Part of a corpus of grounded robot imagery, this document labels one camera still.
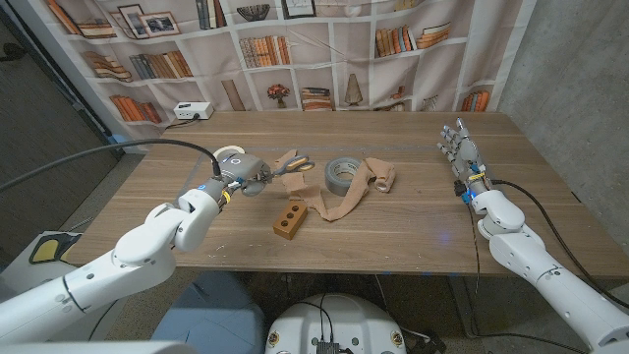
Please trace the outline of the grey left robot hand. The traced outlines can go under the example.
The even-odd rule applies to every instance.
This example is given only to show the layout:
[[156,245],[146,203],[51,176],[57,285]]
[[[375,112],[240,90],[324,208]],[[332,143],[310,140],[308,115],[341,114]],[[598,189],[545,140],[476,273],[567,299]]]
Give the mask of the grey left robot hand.
[[209,194],[216,201],[224,192],[232,196],[241,191],[246,197],[258,195],[270,178],[270,167],[259,157],[234,150],[217,156],[220,175],[207,179],[198,190]]

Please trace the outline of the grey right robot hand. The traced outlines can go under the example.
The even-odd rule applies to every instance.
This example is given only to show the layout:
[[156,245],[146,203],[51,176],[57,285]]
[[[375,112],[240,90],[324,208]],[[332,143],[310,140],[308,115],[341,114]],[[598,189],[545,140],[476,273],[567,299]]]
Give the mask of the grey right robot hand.
[[463,119],[457,118],[455,128],[444,126],[440,135],[443,142],[437,148],[450,162],[456,180],[466,187],[471,199],[490,190],[486,165]]

